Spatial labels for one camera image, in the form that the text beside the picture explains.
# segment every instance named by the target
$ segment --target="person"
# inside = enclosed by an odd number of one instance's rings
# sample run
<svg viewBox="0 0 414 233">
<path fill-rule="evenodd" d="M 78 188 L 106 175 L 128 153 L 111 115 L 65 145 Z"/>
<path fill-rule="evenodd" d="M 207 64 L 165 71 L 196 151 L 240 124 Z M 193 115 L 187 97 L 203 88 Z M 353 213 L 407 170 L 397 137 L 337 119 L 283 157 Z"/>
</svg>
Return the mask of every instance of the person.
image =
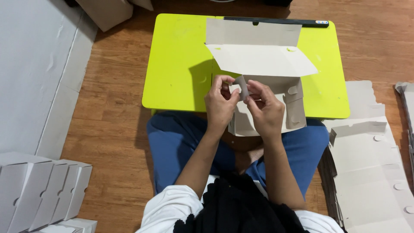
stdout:
<svg viewBox="0 0 414 233">
<path fill-rule="evenodd" d="M 174 111 L 148 121 L 156 196 L 137 232 L 342 233 L 332 218 L 305 210 L 327 129 L 307 119 L 307 127 L 281 133 L 285 106 L 258 81 L 248 81 L 244 103 L 263 146 L 243 175 L 234 174 L 235 152 L 220 140 L 240 99 L 238 89 L 229 91 L 234 81 L 214 78 L 205 96 L 207 121 Z"/>
</svg>

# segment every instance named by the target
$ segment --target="black cloth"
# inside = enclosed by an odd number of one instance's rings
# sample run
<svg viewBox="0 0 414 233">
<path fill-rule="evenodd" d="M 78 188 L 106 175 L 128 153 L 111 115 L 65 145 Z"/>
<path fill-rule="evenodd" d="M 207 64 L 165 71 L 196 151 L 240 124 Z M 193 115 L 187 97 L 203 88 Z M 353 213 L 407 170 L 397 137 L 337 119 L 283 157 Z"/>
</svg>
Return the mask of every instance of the black cloth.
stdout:
<svg viewBox="0 0 414 233">
<path fill-rule="evenodd" d="M 207 186 L 204 209 L 174 233 L 309 233 L 287 205 L 268 201 L 249 175 L 225 173 Z"/>
</svg>

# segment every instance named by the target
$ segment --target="wooden floor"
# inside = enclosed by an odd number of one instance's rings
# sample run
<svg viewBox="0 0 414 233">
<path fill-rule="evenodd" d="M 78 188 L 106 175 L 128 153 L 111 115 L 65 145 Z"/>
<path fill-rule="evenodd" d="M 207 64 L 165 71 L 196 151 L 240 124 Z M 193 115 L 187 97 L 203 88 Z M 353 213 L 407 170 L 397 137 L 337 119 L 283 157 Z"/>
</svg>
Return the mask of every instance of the wooden floor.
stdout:
<svg viewBox="0 0 414 233">
<path fill-rule="evenodd" d="M 62 158 L 93 165 L 79 217 L 98 221 L 97 233 L 132 233 L 153 197 L 152 160 L 141 105 L 155 18 L 160 13 L 332 20 L 346 80 L 371 80 L 377 102 L 401 148 L 412 184 L 407 121 L 393 85 L 414 82 L 414 0 L 293 0 L 290 9 L 260 0 L 153 0 L 154 12 L 98 32 Z M 306 194 L 308 209 L 327 214 L 316 173 Z"/>
</svg>

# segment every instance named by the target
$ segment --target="hand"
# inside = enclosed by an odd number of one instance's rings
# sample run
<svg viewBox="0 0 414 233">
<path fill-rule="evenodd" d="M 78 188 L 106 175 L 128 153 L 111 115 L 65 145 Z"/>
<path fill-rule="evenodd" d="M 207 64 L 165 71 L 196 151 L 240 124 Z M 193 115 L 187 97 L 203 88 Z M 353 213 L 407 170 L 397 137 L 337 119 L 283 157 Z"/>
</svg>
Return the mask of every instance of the hand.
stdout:
<svg viewBox="0 0 414 233">
<path fill-rule="evenodd" d="M 207 109 L 207 131 L 223 134 L 233 117 L 234 109 L 240 99 L 239 90 L 230 93 L 229 85 L 235 79 L 228 75 L 216 75 L 210 91 L 204 96 Z"/>
<path fill-rule="evenodd" d="M 249 80 L 247 89 L 252 94 L 244 103 L 253 116 L 256 131 L 263 141 L 280 139 L 285 106 L 273 94 L 270 87 L 254 80 Z"/>
</svg>

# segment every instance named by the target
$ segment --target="blue pants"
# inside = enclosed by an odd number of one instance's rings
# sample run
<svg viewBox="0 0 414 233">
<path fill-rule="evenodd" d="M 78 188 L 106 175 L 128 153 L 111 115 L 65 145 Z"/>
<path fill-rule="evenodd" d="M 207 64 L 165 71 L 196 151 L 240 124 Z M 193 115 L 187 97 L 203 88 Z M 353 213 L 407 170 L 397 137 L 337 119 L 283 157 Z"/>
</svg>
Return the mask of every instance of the blue pants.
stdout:
<svg viewBox="0 0 414 233">
<path fill-rule="evenodd" d="M 320 121 L 307 119 L 306 123 L 305 128 L 282 134 L 289 165 L 303 196 L 329 141 L 328 131 Z M 207 121 L 190 112 L 162 112 L 148 121 L 156 194 L 175 183 L 206 129 Z M 210 174 L 219 175 L 222 170 L 235 170 L 235 155 L 227 144 L 220 141 Z M 263 159 L 255 161 L 246 174 L 260 181 L 266 189 Z"/>
</svg>

